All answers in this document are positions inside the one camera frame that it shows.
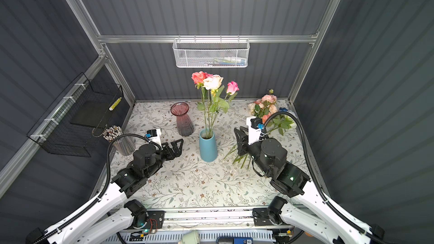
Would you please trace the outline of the teal ceramic vase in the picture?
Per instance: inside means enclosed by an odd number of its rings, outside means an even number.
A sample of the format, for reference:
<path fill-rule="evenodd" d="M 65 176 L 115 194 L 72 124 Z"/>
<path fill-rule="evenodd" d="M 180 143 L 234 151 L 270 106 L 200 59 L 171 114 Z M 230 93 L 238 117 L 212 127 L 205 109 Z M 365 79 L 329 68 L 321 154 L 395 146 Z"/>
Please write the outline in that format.
<path fill-rule="evenodd" d="M 204 129 L 200 132 L 200 156 L 205 162 L 213 162 L 218 157 L 215 133 Z"/>

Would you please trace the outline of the hot pink rose stem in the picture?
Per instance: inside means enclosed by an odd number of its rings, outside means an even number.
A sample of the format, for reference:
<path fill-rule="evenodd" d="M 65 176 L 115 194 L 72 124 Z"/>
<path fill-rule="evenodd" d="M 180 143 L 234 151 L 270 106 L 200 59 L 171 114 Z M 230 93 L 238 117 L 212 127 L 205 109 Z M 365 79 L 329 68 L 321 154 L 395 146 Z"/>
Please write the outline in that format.
<path fill-rule="evenodd" d="M 209 91 L 211 131 L 214 131 L 214 124 L 217 122 L 218 115 L 228 112 L 231 102 L 237 96 L 239 90 L 238 84 L 234 81 L 231 81 L 226 87 L 220 83 L 219 87 L 215 87 Z"/>

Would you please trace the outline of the cream peach rose stem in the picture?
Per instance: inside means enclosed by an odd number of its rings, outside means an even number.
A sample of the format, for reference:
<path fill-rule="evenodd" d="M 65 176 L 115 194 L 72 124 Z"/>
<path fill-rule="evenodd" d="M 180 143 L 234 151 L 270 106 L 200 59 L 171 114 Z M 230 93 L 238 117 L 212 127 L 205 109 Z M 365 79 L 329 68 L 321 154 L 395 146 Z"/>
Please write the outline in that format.
<path fill-rule="evenodd" d="M 229 109 L 227 101 L 228 96 L 222 98 L 224 86 L 223 78 L 219 75 L 205 73 L 205 79 L 202 83 L 202 104 L 205 112 L 205 139 L 212 138 L 214 134 L 214 124 L 220 112 L 226 113 Z"/>

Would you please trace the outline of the coral pink rose stem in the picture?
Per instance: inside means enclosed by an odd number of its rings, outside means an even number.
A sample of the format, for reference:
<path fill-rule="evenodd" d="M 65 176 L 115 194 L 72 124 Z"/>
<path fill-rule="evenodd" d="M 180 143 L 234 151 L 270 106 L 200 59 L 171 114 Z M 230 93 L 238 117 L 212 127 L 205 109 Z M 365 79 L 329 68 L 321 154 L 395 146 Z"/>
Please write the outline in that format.
<path fill-rule="evenodd" d="M 204 139 L 211 138 L 211 129 L 210 129 L 210 113 L 209 113 L 209 101 L 208 101 L 208 93 L 209 91 L 205 88 L 205 80 L 208 78 L 209 74 L 203 71 L 192 73 L 192 80 L 195 84 L 195 87 L 201 91 L 201 102 L 202 105 L 199 105 L 199 108 L 203 111 L 205 117 L 205 135 Z"/>

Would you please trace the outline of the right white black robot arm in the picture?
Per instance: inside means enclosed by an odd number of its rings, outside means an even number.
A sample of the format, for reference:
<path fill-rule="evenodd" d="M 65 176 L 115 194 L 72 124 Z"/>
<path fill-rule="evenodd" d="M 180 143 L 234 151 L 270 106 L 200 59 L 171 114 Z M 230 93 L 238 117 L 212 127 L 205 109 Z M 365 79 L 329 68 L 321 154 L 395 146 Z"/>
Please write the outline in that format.
<path fill-rule="evenodd" d="M 293 225 L 325 244 L 382 244 L 384 230 L 370 226 L 321 195 L 308 174 L 287 161 L 287 151 L 274 138 L 260 140 L 261 130 L 234 129 L 238 153 L 252 158 L 252 168 L 270 179 L 280 195 L 269 204 L 266 218 Z"/>

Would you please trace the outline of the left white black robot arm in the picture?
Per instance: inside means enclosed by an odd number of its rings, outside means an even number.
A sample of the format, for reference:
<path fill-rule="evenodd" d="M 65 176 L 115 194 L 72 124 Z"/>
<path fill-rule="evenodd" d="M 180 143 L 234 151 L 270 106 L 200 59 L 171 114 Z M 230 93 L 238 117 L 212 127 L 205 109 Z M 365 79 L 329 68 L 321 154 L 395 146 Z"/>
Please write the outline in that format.
<path fill-rule="evenodd" d="M 125 202 L 142 188 L 167 160 L 182 154 L 184 140 L 157 144 L 145 139 L 133 153 L 133 160 L 114 177 L 109 177 L 101 192 L 82 205 L 69 217 L 42 231 L 37 228 L 26 237 L 27 244 L 71 244 L 79 239 L 79 234 L 94 225 L 108 211 Z"/>

